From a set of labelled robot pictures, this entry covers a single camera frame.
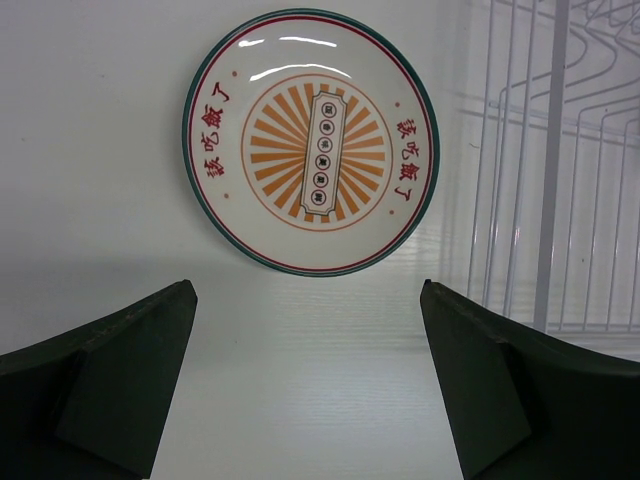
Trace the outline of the orange sunburst plate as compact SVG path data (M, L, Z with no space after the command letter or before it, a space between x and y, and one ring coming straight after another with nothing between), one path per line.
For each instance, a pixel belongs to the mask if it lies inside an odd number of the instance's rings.
M366 24L312 8L254 17L215 44L187 93L181 147L222 236L309 277L397 250L427 212L440 166L413 66Z

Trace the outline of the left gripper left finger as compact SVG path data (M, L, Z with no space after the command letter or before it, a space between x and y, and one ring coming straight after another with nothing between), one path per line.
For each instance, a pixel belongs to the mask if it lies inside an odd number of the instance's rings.
M2 355L2 478L150 478L197 303L182 280Z

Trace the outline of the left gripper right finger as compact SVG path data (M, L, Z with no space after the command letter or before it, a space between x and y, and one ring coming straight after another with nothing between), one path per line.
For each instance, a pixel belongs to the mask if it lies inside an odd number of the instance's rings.
M466 479L636 479L639 365L424 283L426 337Z

